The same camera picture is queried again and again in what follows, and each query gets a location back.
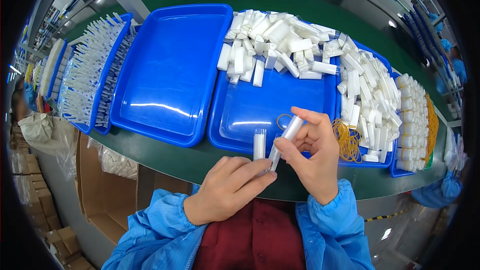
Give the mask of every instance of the yellow black striped tape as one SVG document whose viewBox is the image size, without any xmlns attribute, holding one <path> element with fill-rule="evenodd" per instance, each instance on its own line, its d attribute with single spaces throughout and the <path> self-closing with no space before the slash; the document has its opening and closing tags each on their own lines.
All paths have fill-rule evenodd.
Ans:
<svg viewBox="0 0 480 270">
<path fill-rule="evenodd" d="M 410 207 L 407 208 L 407 209 L 404 209 L 404 210 L 401 210 L 401 211 L 398 211 L 394 214 L 391 214 L 391 215 L 386 215 L 386 216 L 377 216 L 377 217 L 373 217 L 373 218 L 368 218 L 368 219 L 365 219 L 364 222 L 370 222 L 370 221 L 373 221 L 373 220 L 377 220 L 377 219 L 388 219 L 390 217 L 393 217 L 393 216 L 397 216 L 398 214 L 401 214 L 403 212 L 406 212 L 410 210 Z"/>
</svg>

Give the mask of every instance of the factory floor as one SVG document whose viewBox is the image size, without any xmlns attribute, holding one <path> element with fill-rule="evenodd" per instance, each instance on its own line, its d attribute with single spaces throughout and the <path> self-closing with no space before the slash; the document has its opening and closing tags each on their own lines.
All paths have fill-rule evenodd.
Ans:
<svg viewBox="0 0 480 270">
<path fill-rule="evenodd" d="M 38 155 L 40 169 L 54 197 L 62 224 L 69 225 L 75 231 L 85 257 L 97 269 L 101 268 L 115 244 L 81 214 L 74 180 L 65 181 L 56 158 L 31 150 Z M 365 223 L 370 255 L 378 270 L 403 269 L 412 260 L 415 261 L 425 250 L 440 214 L 438 209 L 412 203 L 409 194 L 359 200 L 357 209 L 365 219 L 406 210 L 389 219 Z"/>
</svg>

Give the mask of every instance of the blue jacket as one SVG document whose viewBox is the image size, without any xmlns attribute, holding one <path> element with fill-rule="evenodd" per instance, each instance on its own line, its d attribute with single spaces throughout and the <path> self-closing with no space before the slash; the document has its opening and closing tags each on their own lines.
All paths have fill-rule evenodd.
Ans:
<svg viewBox="0 0 480 270">
<path fill-rule="evenodd" d="M 128 217 L 129 230 L 102 269 L 191 269 L 208 224 L 190 223 L 183 211 L 187 197 L 155 190 L 150 206 Z M 375 269 L 348 180 L 338 181 L 338 195 L 327 205 L 312 195 L 297 203 L 296 216 L 307 269 Z"/>
<path fill-rule="evenodd" d="M 424 207 L 434 209 L 446 207 L 454 202 L 462 191 L 463 184 L 459 178 L 449 170 L 443 180 L 412 190 L 412 197 Z"/>
</svg>

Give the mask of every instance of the red shirt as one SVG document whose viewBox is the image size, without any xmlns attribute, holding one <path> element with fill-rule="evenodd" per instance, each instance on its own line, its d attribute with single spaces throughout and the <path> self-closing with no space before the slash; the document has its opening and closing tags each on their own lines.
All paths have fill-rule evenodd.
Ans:
<svg viewBox="0 0 480 270">
<path fill-rule="evenodd" d="M 192 269 L 306 269 L 295 203 L 255 198 L 210 223 Z"/>
</svg>

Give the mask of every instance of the rubber band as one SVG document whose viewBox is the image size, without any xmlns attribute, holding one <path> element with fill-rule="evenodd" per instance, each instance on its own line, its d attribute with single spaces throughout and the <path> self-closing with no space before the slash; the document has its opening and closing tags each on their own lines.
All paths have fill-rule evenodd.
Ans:
<svg viewBox="0 0 480 270">
<path fill-rule="evenodd" d="M 437 141 L 437 134 L 438 134 L 438 117 L 435 113 L 435 107 L 432 101 L 430 100 L 430 95 L 428 93 L 425 94 L 425 98 L 427 99 L 427 119 L 428 119 L 428 136 L 427 136 L 427 152 L 425 155 L 425 165 L 427 165 L 430 161 L 430 156 L 434 152 L 435 143 Z"/>
<path fill-rule="evenodd" d="M 347 162 L 360 164 L 362 162 L 362 155 L 359 149 L 359 140 L 362 135 L 358 130 L 351 128 L 354 128 L 354 126 L 346 126 L 339 118 L 336 118 L 332 122 L 333 135 L 340 148 L 340 158 Z"/>
<path fill-rule="evenodd" d="M 283 113 L 283 114 L 281 114 L 280 116 L 278 116 L 278 117 L 276 118 L 276 126 L 278 126 L 278 128 L 281 129 L 281 130 L 285 130 L 285 129 L 284 129 L 283 127 L 281 127 L 280 124 L 279 124 L 279 119 L 280 119 L 280 117 L 282 117 L 282 116 L 288 116 L 288 117 L 290 117 L 290 118 L 291 118 L 292 116 L 290 116 L 290 115 L 287 114 L 287 113 Z"/>
</svg>

